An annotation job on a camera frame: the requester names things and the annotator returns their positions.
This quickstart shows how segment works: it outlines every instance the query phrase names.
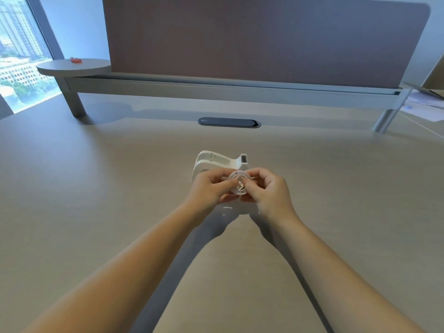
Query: building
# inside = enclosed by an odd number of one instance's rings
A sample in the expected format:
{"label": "building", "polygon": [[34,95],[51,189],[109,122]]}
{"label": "building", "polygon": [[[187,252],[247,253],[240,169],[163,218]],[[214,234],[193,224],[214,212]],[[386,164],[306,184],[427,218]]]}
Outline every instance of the building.
{"label": "building", "polygon": [[23,85],[36,85],[39,81],[52,79],[37,70],[42,61],[30,62],[28,58],[0,58],[0,81],[19,82]]}
{"label": "building", "polygon": [[0,0],[0,32],[23,57],[51,58],[46,42],[25,0]]}

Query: hand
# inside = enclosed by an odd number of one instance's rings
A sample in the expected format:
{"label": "hand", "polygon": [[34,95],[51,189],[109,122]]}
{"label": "hand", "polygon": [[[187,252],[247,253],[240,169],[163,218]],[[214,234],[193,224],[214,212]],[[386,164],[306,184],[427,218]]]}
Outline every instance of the hand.
{"label": "hand", "polygon": [[231,189],[238,185],[238,181],[222,179],[234,171],[236,170],[230,168],[217,168],[200,173],[194,179],[185,204],[206,217],[217,204],[236,200],[239,195],[231,193]]}
{"label": "hand", "polygon": [[247,170],[253,178],[245,179],[244,186],[248,194],[241,196],[243,202],[256,202],[259,212],[272,225],[296,218],[290,192],[284,178],[264,168]]}

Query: beige desk surface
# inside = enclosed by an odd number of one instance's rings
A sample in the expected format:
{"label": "beige desk surface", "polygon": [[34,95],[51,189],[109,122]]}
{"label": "beige desk surface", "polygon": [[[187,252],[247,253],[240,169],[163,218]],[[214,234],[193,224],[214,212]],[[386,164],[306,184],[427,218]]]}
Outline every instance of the beige desk surface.
{"label": "beige desk surface", "polygon": [[[444,140],[378,111],[82,95],[0,121],[0,330],[17,332],[184,198],[211,150],[286,177],[302,219],[432,333],[444,331]],[[245,114],[259,129],[200,126]],[[156,332],[322,332],[296,277],[246,216],[190,266]]]}

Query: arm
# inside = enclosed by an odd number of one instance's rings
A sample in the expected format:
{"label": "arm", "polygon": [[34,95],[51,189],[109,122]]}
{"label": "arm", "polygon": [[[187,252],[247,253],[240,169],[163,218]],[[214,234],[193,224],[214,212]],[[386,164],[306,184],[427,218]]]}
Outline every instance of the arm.
{"label": "arm", "polygon": [[302,223],[283,178],[262,168],[248,173],[255,179],[241,200],[256,201],[282,236],[336,333],[424,333]]}
{"label": "arm", "polygon": [[199,174],[180,207],[62,297],[24,333],[128,331],[191,230],[216,204],[238,197],[227,194],[236,180],[220,182],[233,171]]}

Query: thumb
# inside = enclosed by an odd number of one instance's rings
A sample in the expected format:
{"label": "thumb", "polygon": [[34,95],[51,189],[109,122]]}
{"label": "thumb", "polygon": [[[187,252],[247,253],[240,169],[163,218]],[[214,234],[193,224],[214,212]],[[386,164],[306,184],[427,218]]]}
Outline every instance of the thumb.
{"label": "thumb", "polygon": [[219,183],[214,184],[216,187],[216,191],[219,196],[222,196],[226,193],[229,193],[231,189],[235,188],[238,185],[237,180],[226,180]]}
{"label": "thumb", "polygon": [[259,187],[253,180],[245,179],[244,180],[245,189],[247,190],[248,194],[256,201],[261,198],[263,189]]}

